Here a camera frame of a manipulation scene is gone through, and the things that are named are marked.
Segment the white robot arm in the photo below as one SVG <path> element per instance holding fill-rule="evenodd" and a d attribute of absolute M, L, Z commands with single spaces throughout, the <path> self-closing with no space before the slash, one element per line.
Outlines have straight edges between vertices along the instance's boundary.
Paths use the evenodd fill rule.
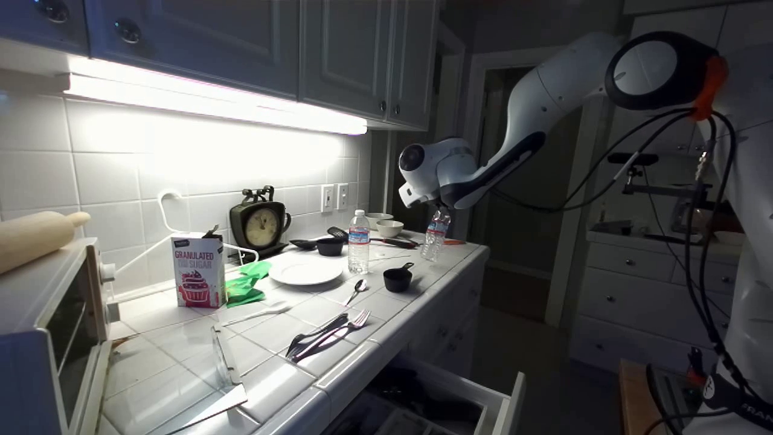
<path fill-rule="evenodd" d="M 679 32 L 652 32 L 626 45 L 611 34 L 588 34 L 512 87 L 502 146 L 484 167 L 464 139 L 406 146 L 398 155 L 398 198 L 406 205 L 438 202 L 467 211 L 535 157 L 551 128 L 588 97 L 604 95 L 635 111 L 690 104 L 693 119 L 706 119 L 727 75 L 727 61 L 714 46 Z"/>

